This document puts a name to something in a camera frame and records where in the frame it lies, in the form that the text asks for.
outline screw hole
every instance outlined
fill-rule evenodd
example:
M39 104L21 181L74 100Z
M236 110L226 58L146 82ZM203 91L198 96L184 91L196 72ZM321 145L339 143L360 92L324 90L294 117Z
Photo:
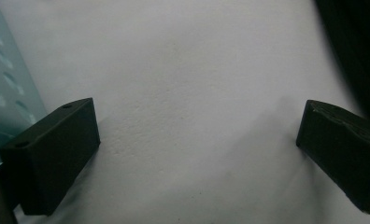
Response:
M30 145L30 142L25 141L25 142L20 142L20 143L16 144L15 147L26 147L28 145Z

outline white surface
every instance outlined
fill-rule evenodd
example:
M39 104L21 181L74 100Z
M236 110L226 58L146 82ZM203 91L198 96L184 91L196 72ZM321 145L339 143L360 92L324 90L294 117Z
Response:
M2 0L49 111L102 145L20 223L370 223L295 146L307 99L357 112L312 1Z

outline white backdrop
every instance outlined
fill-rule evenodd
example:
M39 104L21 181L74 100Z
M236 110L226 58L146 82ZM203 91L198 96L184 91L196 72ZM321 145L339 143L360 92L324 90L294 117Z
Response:
M0 0L48 109L98 153L20 223L370 223L295 146L307 99L359 114L313 1Z

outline teal perforated panel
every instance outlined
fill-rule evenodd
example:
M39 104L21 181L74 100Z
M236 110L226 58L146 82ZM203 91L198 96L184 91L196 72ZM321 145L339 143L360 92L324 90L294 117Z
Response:
M0 146L46 115L0 11Z

